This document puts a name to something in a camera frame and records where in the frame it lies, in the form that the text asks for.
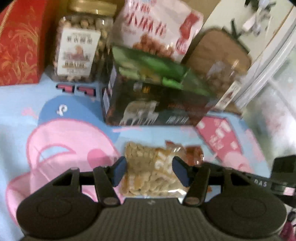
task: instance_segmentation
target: cardboard box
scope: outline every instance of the cardboard box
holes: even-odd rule
[[[113,126],[196,125],[217,103],[190,69],[148,53],[114,46],[113,69],[101,92]]]
[[[58,0],[14,0],[0,13],[0,85],[38,83]]]

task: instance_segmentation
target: red snack box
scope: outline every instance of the red snack box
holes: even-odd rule
[[[0,13],[0,86],[38,83],[58,0],[14,0]]]

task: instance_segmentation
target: food package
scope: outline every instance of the food package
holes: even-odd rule
[[[172,160],[186,159],[186,148],[166,142],[167,148],[151,148],[129,142],[125,148],[128,167],[121,182],[120,192],[127,197],[184,197],[184,187],[172,169]]]
[[[62,17],[57,28],[52,79],[93,82],[104,66],[116,5],[72,0],[68,8],[72,14]]]
[[[190,166],[201,165],[204,161],[204,153],[199,145],[183,147],[181,144],[171,141],[165,141],[165,144],[167,149],[170,149],[175,156],[180,157]]]
[[[224,110],[241,89],[242,78],[247,74],[246,68],[238,59],[227,57],[218,61],[207,73],[207,84],[220,99],[215,108]]]
[[[179,0],[126,0],[112,42],[181,62],[203,15]]]
[[[116,45],[112,54],[108,88],[101,91],[108,125],[195,126],[217,103],[207,84],[181,64]]]
[[[195,73],[202,75],[204,78],[209,78],[209,73],[212,72],[213,65],[218,63],[216,65],[218,67],[220,63],[224,62],[227,58],[238,60],[241,69],[248,70],[250,68],[252,60],[248,55],[248,50],[237,41],[237,39],[232,38],[231,35],[224,30],[217,28],[208,29],[199,39],[197,46],[194,48],[189,58],[183,60],[184,64]],[[228,103],[230,99],[229,96],[234,96],[233,93],[237,91],[237,85],[234,86],[235,88],[230,88],[232,84],[231,80],[223,80],[221,82],[211,80],[208,81],[207,84],[211,86],[212,90],[221,100],[219,105],[216,106],[216,109],[214,109],[215,111],[225,109],[227,112],[241,115],[241,112],[236,108],[233,102]]]

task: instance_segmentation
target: plastic jar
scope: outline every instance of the plastic jar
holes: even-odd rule
[[[70,14],[60,19],[57,28],[53,79],[90,83],[104,65],[116,5],[72,0],[68,11]]]
[[[238,59],[230,57],[213,64],[207,74],[207,83],[220,99],[215,106],[216,109],[224,110],[227,107],[239,92],[242,78],[247,74],[247,71],[239,64]]]

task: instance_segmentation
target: striped black surface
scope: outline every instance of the striped black surface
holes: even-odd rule
[[[243,241],[214,228],[198,208],[182,206],[177,199],[126,199],[103,210],[83,233],[62,241]],[[272,236],[260,241],[281,241]],[[40,241],[25,237],[22,241]]]

